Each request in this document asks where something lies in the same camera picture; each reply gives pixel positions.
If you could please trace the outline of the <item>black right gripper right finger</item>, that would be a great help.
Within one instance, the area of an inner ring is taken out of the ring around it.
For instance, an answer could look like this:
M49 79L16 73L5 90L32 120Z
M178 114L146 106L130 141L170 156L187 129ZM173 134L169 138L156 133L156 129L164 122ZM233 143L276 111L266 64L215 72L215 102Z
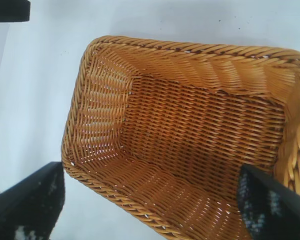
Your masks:
M242 165L236 199L253 240L300 240L300 195L270 175Z

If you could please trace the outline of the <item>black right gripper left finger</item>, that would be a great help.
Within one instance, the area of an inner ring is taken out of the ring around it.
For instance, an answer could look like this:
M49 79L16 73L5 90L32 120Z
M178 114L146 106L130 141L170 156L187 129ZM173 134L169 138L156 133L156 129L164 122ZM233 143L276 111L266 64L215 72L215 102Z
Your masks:
M0 240L48 240L65 203L61 162L50 162L0 193Z

